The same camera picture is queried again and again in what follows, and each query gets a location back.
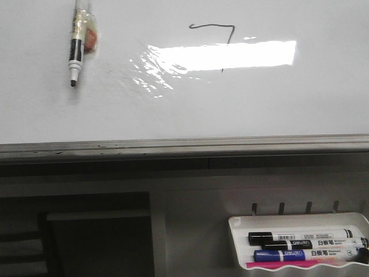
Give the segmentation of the black whiteboard marker with tape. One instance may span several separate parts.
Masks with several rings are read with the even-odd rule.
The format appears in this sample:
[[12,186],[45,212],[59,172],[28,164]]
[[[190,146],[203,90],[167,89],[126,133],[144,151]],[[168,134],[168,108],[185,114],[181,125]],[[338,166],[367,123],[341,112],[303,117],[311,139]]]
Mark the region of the black whiteboard marker with tape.
[[75,1],[70,39],[70,86],[75,87],[82,71],[84,54],[95,51],[98,33],[90,1]]

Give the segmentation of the white whiteboard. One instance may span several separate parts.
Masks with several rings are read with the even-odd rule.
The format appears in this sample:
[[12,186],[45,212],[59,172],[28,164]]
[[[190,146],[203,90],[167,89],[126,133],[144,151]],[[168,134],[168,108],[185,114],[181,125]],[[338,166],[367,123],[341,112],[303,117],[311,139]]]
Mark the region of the white whiteboard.
[[367,1],[1,2],[1,162],[368,151]]

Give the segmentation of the metal hook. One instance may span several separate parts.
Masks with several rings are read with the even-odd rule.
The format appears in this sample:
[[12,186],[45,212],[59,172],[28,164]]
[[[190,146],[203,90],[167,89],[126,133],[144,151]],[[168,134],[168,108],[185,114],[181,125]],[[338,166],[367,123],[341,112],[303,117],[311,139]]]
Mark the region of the metal hook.
[[305,214],[310,214],[311,213],[311,208],[312,208],[312,202],[308,201],[307,204],[306,204]]
[[338,213],[339,204],[340,204],[340,202],[339,202],[338,200],[336,200],[336,201],[333,203],[332,213],[334,213],[334,214]]
[[278,214],[283,215],[284,214],[284,209],[285,209],[285,203],[281,202],[280,205],[279,205]]
[[257,207],[258,207],[258,204],[257,203],[252,203],[252,205],[251,205],[251,215],[252,216],[256,216],[257,215]]

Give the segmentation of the white plastic marker tray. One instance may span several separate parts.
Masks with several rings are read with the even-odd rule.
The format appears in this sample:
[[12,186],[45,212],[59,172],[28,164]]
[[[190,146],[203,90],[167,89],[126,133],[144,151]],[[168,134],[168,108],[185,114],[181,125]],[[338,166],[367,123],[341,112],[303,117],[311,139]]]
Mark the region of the white plastic marker tray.
[[283,266],[278,269],[246,268],[246,263],[255,262],[254,251],[263,250],[261,246],[265,243],[251,246],[248,242],[249,232],[351,229],[354,233],[353,238],[368,239],[368,220],[360,213],[233,216],[229,218],[228,223],[232,246],[242,276],[368,276],[368,265],[353,260],[335,260],[345,263],[318,264],[308,268],[297,266]]

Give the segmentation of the black capped marker top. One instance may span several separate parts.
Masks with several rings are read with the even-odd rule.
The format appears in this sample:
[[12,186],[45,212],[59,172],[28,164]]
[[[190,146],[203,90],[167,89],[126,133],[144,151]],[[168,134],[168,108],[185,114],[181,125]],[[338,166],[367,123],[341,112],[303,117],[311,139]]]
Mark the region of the black capped marker top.
[[305,231],[257,231],[248,233],[251,246],[261,245],[263,242],[304,239],[342,239],[353,238],[351,229],[305,230]]

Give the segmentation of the black capped marker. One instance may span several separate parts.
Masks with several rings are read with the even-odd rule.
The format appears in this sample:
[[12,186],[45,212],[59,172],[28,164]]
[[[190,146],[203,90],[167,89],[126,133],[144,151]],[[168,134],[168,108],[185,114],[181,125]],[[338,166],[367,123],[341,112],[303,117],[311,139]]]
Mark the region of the black capped marker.
[[263,250],[302,250],[302,249],[327,249],[327,248],[367,248],[367,238],[344,239],[301,239],[269,241],[262,244]]
[[251,246],[261,245],[263,242],[304,239],[342,239],[353,238],[351,229],[305,230],[305,231],[257,231],[248,233]]

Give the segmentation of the dark cabinet panel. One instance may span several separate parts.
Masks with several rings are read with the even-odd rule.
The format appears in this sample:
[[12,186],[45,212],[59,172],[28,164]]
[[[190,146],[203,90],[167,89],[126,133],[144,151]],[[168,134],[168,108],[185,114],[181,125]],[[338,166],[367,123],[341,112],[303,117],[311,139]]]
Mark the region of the dark cabinet panel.
[[40,213],[50,276],[154,276],[147,209]]

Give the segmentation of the blue capped marker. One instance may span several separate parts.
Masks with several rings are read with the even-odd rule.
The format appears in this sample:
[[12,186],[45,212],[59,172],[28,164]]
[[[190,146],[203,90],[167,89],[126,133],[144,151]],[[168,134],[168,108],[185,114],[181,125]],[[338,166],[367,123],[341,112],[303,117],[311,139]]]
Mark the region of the blue capped marker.
[[305,260],[354,260],[359,247],[301,249],[301,250],[255,250],[255,262],[305,261]]

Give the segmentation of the black capped marker middle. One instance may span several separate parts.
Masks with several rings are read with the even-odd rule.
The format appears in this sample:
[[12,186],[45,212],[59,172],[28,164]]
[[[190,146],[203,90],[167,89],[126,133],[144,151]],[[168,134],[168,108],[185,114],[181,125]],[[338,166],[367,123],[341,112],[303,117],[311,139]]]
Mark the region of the black capped marker middle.
[[269,241],[262,244],[263,250],[302,250],[302,249],[327,249],[327,248],[367,248],[367,238],[344,239],[301,239]]

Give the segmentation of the black object in tray corner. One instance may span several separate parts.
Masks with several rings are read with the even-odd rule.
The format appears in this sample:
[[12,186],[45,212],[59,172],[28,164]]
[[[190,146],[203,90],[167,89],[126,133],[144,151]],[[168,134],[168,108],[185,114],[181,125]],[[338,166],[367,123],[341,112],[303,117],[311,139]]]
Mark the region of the black object in tray corner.
[[368,248],[357,248],[357,255],[354,258],[354,262],[369,264],[369,250]]

